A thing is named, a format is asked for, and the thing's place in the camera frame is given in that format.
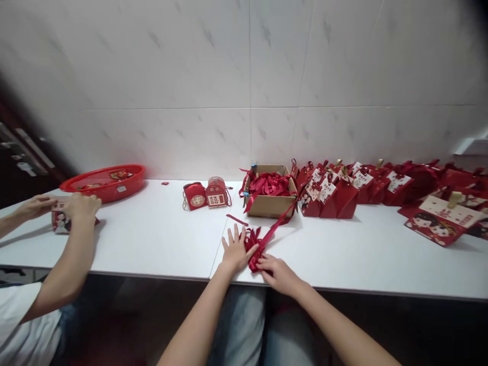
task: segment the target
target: cartoon couple illustration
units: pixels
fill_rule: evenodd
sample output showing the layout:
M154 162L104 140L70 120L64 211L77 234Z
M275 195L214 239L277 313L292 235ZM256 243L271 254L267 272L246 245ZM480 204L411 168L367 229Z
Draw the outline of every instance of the cartoon couple illustration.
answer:
M302 195L302 197L298 201L298 205L301 207L301 213L303 213L307 209L311 200L312 200L312 198L310 197L310 195L308 193L304 193Z
M427 212L416 213L413 218L407 221L406 226L413 230L420 229L418 231L423 234L426 234L425 229L429 229L430 232L426 236L442 246L446 245L444 238L456 236L456 229L453 226L444 221L439 221L437 217Z

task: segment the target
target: red ribbon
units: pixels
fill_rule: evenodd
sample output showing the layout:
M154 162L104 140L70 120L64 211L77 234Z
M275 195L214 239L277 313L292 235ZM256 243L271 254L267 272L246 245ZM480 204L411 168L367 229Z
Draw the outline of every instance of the red ribbon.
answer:
M267 234L264 236L264 238L259 239L259 233L261 232L261 227L259 227L256 231L254 229L246 229L250 233L250 235L246 235L246 238L244 239L244 247L246 249L246 252L250 250L254 245L259 244L259 248L256 250L256 252L253 254L253 256L249 259L249 268L252 273L256 273L257 271L260 271L260 269L256 266L258 263L258 259L261 258L262 253L264 252L264 249L266 248L266 245L269 243L271 240L273 234L275 233L276 229L278 229L278 226L286 224L290 221L291 218L286 219L286 214L295 206L295 202L288 207L288 209L280 216L278 221L276 221L273 226L269 229ZM246 225L244 222L241 220L236 219L232 215L227 215L227 217L230 217L233 220L236 220L237 222Z
M259 177L255 175L249 175L251 177L251 183L249 184L249 197L248 204L244 213L251 209L254 200L257 196L292 196L295 192L288 191L288 184L291 175L281 176L277 173L262 173Z

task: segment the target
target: small red house-shaped box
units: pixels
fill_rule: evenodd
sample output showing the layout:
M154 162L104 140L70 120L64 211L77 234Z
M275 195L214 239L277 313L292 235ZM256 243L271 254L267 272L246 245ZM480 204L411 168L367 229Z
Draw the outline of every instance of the small red house-shaped box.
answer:
M206 194L209 208L227 206L227 191L225 189L225 182L222 178L210 178L208 180Z

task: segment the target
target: wall tile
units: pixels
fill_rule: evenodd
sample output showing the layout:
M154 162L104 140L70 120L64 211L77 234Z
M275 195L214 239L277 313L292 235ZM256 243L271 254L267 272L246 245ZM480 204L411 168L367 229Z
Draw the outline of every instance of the wall tile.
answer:
M251 160L290 167L297 108L251 109Z
M382 0L316 1L300 106L355 106L358 73Z
M299 167L309 160L351 161L352 140L347 123L339 120L337 108L299 108L291 156Z
M249 0L46 0L21 7L35 20L28 28L37 48L66 62L94 109L250 105ZM32 43L9 45L32 53Z
M314 0L251 0L251 105L298 105Z
M239 180L250 131L248 108L226 108L81 111L60 116L47 134L79 172L142 164L153 179Z
M452 160L460 141L486 129L484 106L299 108L292 156L374 164Z
M385 0L361 58L357 103L486 102L486 43L469 4Z

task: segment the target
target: cardboard box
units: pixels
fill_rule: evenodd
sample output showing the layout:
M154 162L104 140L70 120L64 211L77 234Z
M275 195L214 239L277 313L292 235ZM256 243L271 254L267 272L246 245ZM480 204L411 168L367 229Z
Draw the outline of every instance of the cardboard box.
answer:
M256 173L273 173L276 172L280 175L289 175L290 171L284 165L274 165L274 164L258 164L256 165ZM249 184L250 184L249 177L246 180L246 185L244 186L244 192L249 191ZM296 192L296 186L293 182L293 179L289 179L288 184L288 191L289 192ZM254 200L251 209L248 212L248 216L256 216L256 217L265 217L265 218L272 218L278 219L286 210L295 202L296 194L292 196L263 196L259 195ZM245 205L247 205L249 201L249 197L244 197ZM293 210L291 209L288 214L286 215L287 218L291 217Z

